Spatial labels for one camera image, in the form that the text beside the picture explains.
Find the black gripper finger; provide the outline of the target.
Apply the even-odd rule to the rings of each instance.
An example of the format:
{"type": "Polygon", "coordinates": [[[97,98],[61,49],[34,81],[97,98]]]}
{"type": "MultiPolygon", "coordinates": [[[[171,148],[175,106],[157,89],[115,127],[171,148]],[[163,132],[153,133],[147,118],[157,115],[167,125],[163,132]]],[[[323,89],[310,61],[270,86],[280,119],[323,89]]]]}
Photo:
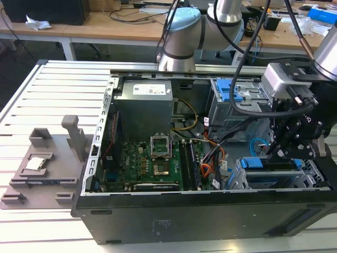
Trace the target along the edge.
{"type": "Polygon", "coordinates": [[[293,136],[293,118],[270,118],[272,142],[266,152],[267,156],[289,156],[293,136]]]}
{"type": "Polygon", "coordinates": [[[318,156],[318,148],[309,140],[295,137],[283,138],[277,142],[277,154],[283,159],[315,159],[318,156]]]}

